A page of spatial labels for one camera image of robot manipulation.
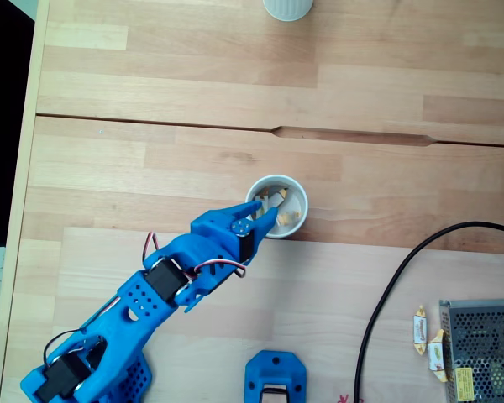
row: wood plank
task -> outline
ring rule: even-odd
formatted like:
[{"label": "wood plank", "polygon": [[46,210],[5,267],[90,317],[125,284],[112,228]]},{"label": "wood plank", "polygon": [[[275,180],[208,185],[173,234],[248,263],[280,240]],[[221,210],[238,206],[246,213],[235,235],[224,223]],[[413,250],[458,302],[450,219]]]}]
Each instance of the wood plank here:
[{"label": "wood plank", "polygon": [[423,118],[441,123],[504,126],[504,101],[463,97],[425,97]]},{"label": "wood plank", "polygon": [[[159,235],[162,244],[175,237]],[[49,297],[15,294],[19,311],[12,318],[4,401],[17,401],[18,380],[40,365],[40,351],[35,352],[44,346],[49,328],[56,334],[77,327],[137,270],[144,236],[65,228],[54,315],[41,311],[37,324],[24,322],[24,310],[36,298]],[[351,395],[365,324],[407,253],[401,248],[265,240],[245,279],[230,278],[190,313],[177,312],[154,334],[145,353],[155,378],[145,401],[238,401],[244,365],[264,348],[293,351],[303,360],[308,400],[338,401]],[[420,304],[427,308],[430,332],[438,328],[441,298],[504,298],[504,255],[426,250],[416,257],[375,326],[364,373],[366,401],[444,401],[444,386],[415,352],[410,330]],[[14,341],[32,327],[39,329],[31,336],[33,350],[19,350]],[[191,374],[194,388],[180,380]]]},{"label": "wood plank", "polygon": [[2,285],[0,287],[0,390],[6,343],[8,340],[9,315],[13,299],[13,285],[17,270],[18,247],[24,213],[24,199],[28,183],[28,171],[32,139],[34,137],[36,102],[43,60],[43,48],[50,0],[39,0],[37,7],[32,53],[30,56],[28,83],[24,98],[23,122],[18,145],[17,169],[13,185],[13,198],[9,213],[8,239],[3,262]]},{"label": "wood plank", "polygon": [[57,23],[47,24],[48,46],[88,49],[127,49],[129,27],[120,25]]},{"label": "wood plank", "polygon": [[[24,227],[31,239],[60,242],[64,226],[185,232],[194,217],[240,203],[271,173],[293,176],[307,190],[310,212],[296,239],[409,247],[455,222],[504,223],[503,148],[37,121]],[[131,158],[134,166],[120,162]],[[467,229],[435,247],[504,253],[504,235]]]},{"label": "wood plank", "polygon": [[38,113],[504,144],[500,108],[423,103],[504,101],[504,0],[316,3],[284,24],[256,1],[54,0]]}]

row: white cup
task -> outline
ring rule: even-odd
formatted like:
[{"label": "white cup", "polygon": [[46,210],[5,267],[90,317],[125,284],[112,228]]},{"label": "white cup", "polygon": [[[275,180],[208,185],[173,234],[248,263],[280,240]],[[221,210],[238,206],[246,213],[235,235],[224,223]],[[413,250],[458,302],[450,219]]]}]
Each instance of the white cup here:
[{"label": "white cup", "polygon": [[293,178],[285,175],[264,176],[250,187],[246,195],[246,202],[252,202],[266,187],[279,186],[281,189],[287,189],[286,199],[280,206],[279,213],[301,212],[297,222],[280,226],[278,223],[267,233],[267,238],[281,239],[289,237],[298,230],[306,220],[308,215],[308,197],[301,184]]},{"label": "white cup", "polygon": [[274,18],[289,22],[297,21],[308,14],[313,0],[263,0],[263,4]]}]

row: wooden table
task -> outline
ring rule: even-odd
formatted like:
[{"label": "wooden table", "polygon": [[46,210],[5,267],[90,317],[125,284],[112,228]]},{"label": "wooden table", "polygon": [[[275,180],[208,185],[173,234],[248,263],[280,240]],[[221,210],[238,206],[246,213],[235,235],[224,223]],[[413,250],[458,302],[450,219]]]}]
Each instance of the wooden table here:
[{"label": "wooden table", "polygon": [[[10,312],[53,315],[64,228],[183,232],[276,172],[310,197],[295,239],[411,247],[454,222],[504,223],[504,1],[317,0],[294,24],[260,2],[40,1],[0,383],[51,333],[27,336]],[[504,236],[434,247],[504,253]]]},{"label": "wooden table", "polygon": [[37,112],[504,144],[504,0],[52,0]]}]

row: perforated metal casing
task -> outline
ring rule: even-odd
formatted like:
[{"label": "perforated metal casing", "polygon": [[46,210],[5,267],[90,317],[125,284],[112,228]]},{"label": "perforated metal casing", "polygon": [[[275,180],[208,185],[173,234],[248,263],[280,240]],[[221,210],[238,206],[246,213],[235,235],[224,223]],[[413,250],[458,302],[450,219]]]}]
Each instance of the perforated metal casing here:
[{"label": "perforated metal casing", "polygon": [[471,368],[478,403],[504,403],[504,300],[441,301],[446,398],[458,403],[457,368]]}]

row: blue robotic arm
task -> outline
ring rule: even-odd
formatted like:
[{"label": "blue robotic arm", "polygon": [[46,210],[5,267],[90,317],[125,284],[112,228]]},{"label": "blue robotic arm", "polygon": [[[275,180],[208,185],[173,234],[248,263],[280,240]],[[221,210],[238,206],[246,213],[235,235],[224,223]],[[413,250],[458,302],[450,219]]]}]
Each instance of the blue robotic arm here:
[{"label": "blue robotic arm", "polygon": [[252,201],[194,220],[190,233],[147,257],[143,270],[23,379],[23,392],[34,403],[140,402],[151,381],[142,348],[178,306],[190,311],[237,269],[195,267],[210,259],[247,265],[254,258],[278,213],[271,208],[257,220],[246,218],[260,207]]}]

